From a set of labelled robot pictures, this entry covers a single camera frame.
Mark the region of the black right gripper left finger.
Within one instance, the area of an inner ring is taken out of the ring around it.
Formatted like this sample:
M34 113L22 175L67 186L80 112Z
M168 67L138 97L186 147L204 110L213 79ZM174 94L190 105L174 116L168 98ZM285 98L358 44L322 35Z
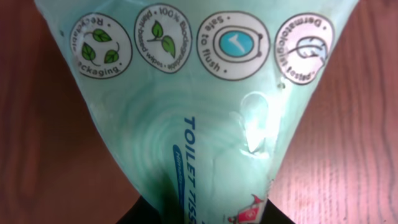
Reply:
M116 224L161 224L159 212L142 196Z

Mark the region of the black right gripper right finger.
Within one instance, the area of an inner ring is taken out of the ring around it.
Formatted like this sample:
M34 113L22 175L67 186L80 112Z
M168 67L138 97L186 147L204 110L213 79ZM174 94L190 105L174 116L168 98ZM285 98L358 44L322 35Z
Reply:
M279 210L270 200L267 200L261 224L295 224L295 222Z

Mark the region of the teal wet wipes pack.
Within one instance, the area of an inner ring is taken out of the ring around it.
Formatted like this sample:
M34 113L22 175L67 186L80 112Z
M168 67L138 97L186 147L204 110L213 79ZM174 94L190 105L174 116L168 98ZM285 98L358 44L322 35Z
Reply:
M356 2L36 6L109 152L164 223L261 223Z

